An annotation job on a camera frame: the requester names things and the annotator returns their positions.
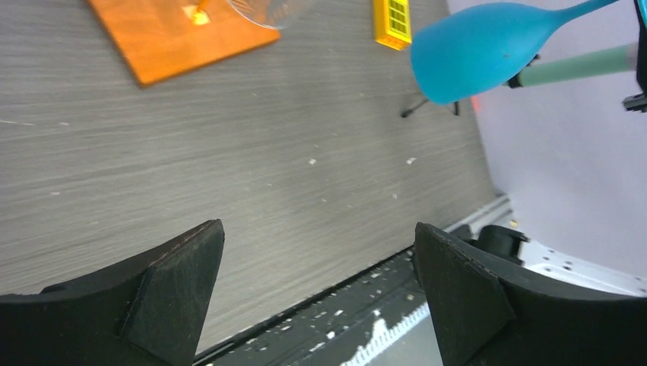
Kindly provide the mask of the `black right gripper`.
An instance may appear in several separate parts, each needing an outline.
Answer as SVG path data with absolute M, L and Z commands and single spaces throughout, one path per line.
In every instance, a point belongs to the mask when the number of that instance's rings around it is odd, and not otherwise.
M 623 106 L 627 111 L 646 112 L 646 1 L 634 1 L 639 23 L 639 40 L 636 59 L 636 81 L 642 90 L 641 95 L 627 97 Z

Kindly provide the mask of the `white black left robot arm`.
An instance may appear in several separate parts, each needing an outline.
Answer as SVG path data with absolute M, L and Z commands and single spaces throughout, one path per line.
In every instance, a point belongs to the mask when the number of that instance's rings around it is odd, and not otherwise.
M 521 232 L 414 245 L 198 353 L 224 228 L 189 231 L 38 294 L 1 298 L 3 365 L 364 365 L 419 323 L 442 365 L 644 365 L 646 281 Z

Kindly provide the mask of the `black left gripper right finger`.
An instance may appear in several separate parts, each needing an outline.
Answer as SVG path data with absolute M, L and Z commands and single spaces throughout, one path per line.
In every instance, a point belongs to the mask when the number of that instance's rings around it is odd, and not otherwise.
M 560 281 L 428 223 L 422 288 L 445 365 L 644 365 L 646 300 Z

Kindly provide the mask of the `blue plastic wine glass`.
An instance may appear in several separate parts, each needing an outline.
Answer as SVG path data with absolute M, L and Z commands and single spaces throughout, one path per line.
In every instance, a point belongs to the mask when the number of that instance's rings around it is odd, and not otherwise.
M 562 9 L 490 2 L 419 29 L 410 65 L 423 96 L 451 104 L 486 92 L 516 75 L 563 25 L 609 5 L 584 1 Z

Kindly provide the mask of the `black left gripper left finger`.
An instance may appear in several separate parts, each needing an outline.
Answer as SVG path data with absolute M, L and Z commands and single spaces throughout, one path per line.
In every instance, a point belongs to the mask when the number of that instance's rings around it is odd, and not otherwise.
M 1 298 L 3 365 L 190 365 L 224 250 L 208 220 L 145 252 Z

